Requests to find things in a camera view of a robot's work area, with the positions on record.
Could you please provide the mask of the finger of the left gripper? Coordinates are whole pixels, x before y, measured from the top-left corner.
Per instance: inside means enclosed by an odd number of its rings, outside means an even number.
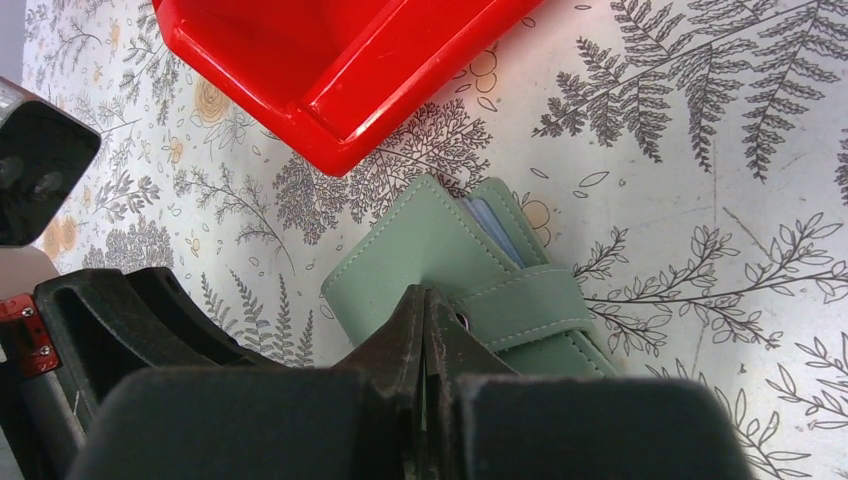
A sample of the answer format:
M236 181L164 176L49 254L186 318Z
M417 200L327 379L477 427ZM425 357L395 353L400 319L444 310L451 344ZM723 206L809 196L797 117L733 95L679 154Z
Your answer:
M39 284L34 300L61 361L59 384L82 428L139 369L275 364L218 327L167 267L128 274L82 269Z

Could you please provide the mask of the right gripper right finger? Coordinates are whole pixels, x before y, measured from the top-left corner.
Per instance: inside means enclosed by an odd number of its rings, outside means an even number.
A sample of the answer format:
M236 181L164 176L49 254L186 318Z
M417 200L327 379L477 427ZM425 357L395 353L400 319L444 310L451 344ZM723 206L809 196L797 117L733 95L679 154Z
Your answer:
M521 375L429 289L423 315L432 479L748 479L719 403L682 380Z

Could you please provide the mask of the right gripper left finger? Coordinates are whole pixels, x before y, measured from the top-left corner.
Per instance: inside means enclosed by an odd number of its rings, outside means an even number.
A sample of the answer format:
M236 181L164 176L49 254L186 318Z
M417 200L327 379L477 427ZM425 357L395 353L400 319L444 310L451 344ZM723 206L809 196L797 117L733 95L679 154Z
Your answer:
M402 479L419 445L426 290L330 368L139 370L107 396L73 479Z

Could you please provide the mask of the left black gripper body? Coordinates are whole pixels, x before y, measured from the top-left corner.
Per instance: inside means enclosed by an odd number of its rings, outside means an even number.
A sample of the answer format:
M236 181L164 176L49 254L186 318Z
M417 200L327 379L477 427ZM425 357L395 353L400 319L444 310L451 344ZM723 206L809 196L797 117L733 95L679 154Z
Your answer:
M59 382L58 350L31 294L1 301L1 428L25 479L63 479L84 429Z

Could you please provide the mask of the green card holder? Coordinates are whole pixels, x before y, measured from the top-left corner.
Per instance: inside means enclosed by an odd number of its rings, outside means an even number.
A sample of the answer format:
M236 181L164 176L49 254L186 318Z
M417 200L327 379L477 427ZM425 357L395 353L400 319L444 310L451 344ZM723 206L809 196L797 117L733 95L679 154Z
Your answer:
M549 258L498 178L454 198L433 177L418 177L321 291L360 345L412 284L440 290L471 334L519 373L616 373L572 269Z

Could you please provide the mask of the red plastic bin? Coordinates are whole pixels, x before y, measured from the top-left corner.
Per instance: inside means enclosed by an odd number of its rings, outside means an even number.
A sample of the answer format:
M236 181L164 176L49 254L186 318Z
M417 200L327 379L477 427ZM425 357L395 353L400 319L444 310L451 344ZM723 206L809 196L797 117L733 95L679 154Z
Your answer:
M526 0L164 0L165 45L342 176L534 8Z

